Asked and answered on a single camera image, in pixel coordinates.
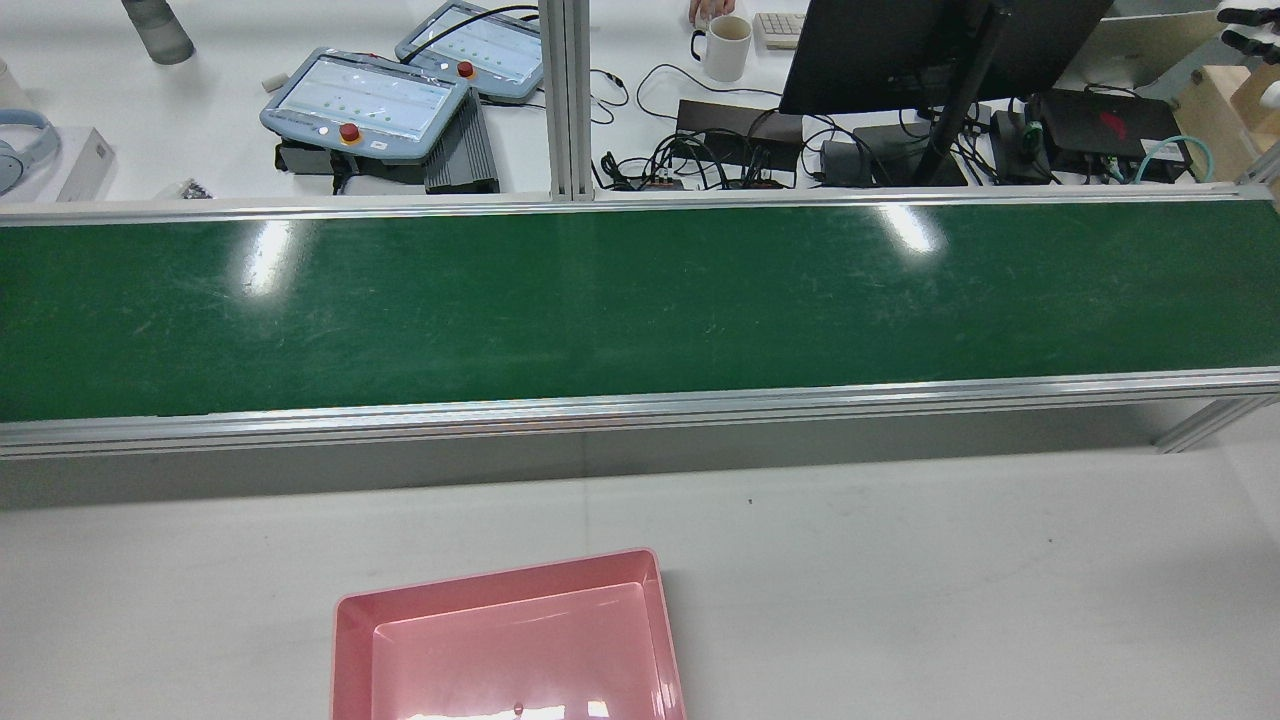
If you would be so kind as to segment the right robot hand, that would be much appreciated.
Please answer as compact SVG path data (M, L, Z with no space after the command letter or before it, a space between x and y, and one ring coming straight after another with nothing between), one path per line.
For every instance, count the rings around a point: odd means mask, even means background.
M1245 56L1279 64L1279 1L1220 1L1220 40Z

